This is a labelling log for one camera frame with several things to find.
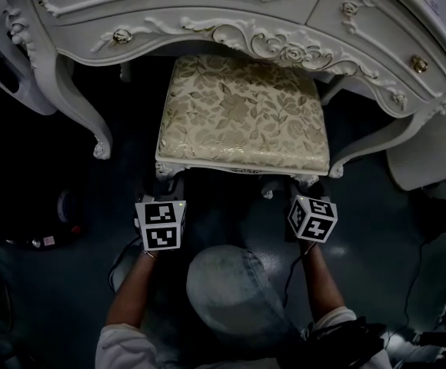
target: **ornate carved table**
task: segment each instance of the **ornate carved table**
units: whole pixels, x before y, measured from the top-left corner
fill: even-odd
[[[446,112],[446,28],[433,0],[7,0],[12,41],[28,51],[39,88],[97,138],[110,157],[112,136],[73,85],[65,56],[84,65],[128,62],[184,40],[208,40],[282,66],[364,82],[389,126],[340,151],[329,175],[360,155],[408,140]]]

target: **stool cushion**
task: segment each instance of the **stool cushion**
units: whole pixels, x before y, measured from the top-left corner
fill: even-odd
[[[262,61],[181,57],[158,156],[327,173],[328,141],[314,81]]]

